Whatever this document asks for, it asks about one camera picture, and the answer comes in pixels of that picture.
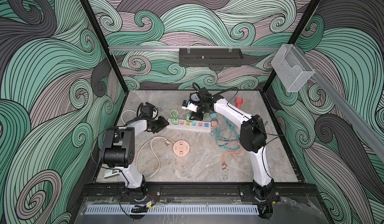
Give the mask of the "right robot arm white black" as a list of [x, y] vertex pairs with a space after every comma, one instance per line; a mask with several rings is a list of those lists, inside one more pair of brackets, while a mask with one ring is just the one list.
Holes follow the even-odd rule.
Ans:
[[230, 104], [222, 96], [225, 90], [211, 94], [195, 82], [192, 87], [195, 92], [190, 94], [189, 100], [183, 102], [182, 108], [192, 112], [191, 120], [193, 121], [202, 121], [205, 114], [216, 112], [240, 129], [240, 145], [249, 152], [253, 167], [255, 193], [259, 199], [265, 199], [271, 193], [275, 183], [269, 175], [266, 160], [267, 133], [263, 119], [259, 115], [248, 114]]

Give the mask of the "white power strip coloured sockets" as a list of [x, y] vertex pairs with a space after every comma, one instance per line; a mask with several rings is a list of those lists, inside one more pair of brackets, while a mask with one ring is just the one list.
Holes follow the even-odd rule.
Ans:
[[[148, 132], [148, 121], [158, 120], [159, 117], [162, 117], [158, 115], [157, 111], [155, 111], [155, 113], [149, 117], [146, 117], [140, 112], [138, 112], [137, 114], [138, 114], [138, 117], [135, 117], [132, 120], [125, 122], [123, 126], [119, 127], [119, 129], [124, 130], [126, 128], [133, 128], [135, 130], [135, 134], [139, 134], [141, 132]], [[203, 133], [203, 134], [209, 134], [212, 131], [211, 122], [205, 122], [205, 121], [188, 122], [187, 120], [179, 119], [179, 124], [173, 125], [172, 119], [168, 119], [167, 121], [169, 122], [169, 125], [166, 125], [167, 127], [165, 129], [168, 131]]]

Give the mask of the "light green charger plug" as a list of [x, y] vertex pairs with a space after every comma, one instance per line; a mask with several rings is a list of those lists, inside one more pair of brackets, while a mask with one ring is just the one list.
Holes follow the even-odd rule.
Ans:
[[170, 116], [172, 119], [172, 124], [173, 125], [178, 125], [179, 124], [179, 112], [176, 109], [172, 109], [170, 111]]

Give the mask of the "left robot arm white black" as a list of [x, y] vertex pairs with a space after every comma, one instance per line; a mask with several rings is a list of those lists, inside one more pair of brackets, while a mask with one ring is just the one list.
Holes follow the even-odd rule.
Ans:
[[169, 125], [169, 122], [159, 115], [158, 108], [148, 102], [140, 103], [136, 115], [122, 126], [106, 130], [100, 157], [101, 162], [109, 169], [119, 172], [128, 189], [140, 188], [145, 180], [134, 164], [135, 137], [142, 132], [158, 133]]

